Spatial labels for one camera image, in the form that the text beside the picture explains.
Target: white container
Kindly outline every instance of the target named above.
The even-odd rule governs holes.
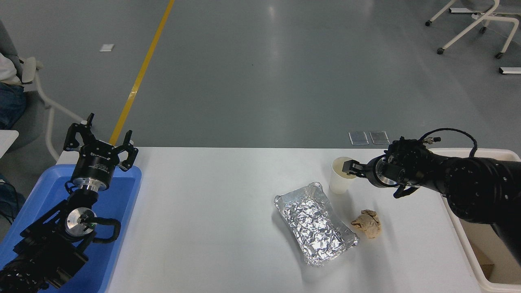
[[[433,153],[452,156],[468,157],[470,149],[440,148],[430,149]],[[521,162],[519,156],[509,150],[498,149],[478,149],[476,157],[488,157],[500,161]],[[449,216],[456,229],[456,233],[465,250],[468,261],[481,289],[484,292],[521,292],[521,268],[514,257],[508,251],[501,239],[493,232],[490,225],[467,223],[460,220],[452,213],[446,199],[443,199],[445,207],[449,211]],[[476,245],[494,263],[494,270],[490,279],[501,283],[493,283],[485,278],[483,271],[478,263],[474,251],[470,246],[470,241]]]
[[[342,172],[344,162],[352,160],[350,157],[338,157],[331,163],[331,176],[329,176],[329,190],[335,194],[344,194],[355,175],[348,175]]]

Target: crumpled aluminum foil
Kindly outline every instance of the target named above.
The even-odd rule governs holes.
[[[322,266],[358,244],[358,236],[334,214],[319,182],[276,196],[274,204],[309,265]]]

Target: crumpled brown paper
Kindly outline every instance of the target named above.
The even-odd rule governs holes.
[[[378,219],[376,212],[372,210],[363,210],[356,220],[351,221],[351,225],[362,230],[367,238],[376,238],[382,232],[380,219]]]

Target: robotic arm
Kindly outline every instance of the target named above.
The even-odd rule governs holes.
[[[428,135],[452,130],[469,136],[474,147],[468,158],[446,157],[429,151],[425,143],[440,141]],[[521,162],[477,158],[477,142],[467,133],[442,128],[420,139],[393,141],[384,155],[367,164],[346,161],[343,172],[367,178],[376,187],[396,187],[395,198],[419,187],[441,193],[459,218],[489,224],[521,265]]]
[[[87,121],[70,126],[64,150],[80,153],[72,176],[65,183],[70,196],[20,233],[23,239],[13,249],[18,256],[0,271],[1,293],[35,293],[47,289],[49,284],[60,288],[89,260],[83,253],[88,245],[111,243],[118,238],[121,223],[97,217],[92,206],[98,192],[109,188],[116,166],[123,171],[132,167],[138,149],[130,140],[131,130],[118,147],[97,140],[91,133],[93,117],[91,113]],[[78,133],[84,143],[81,147],[76,140]],[[128,157],[120,162],[118,155],[122,152],[128,152]],[[97,225],[113,226],[112,236],[97,238]]]

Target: paper cup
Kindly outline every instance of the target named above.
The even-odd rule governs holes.
[[[329,178],[329,190],[335,194],[344,194],[349,184],[356,178],[355,175],[348,175],[342,172],[344,162],[352,160],[350,157],[336,158],[331,164],[331,176]]]

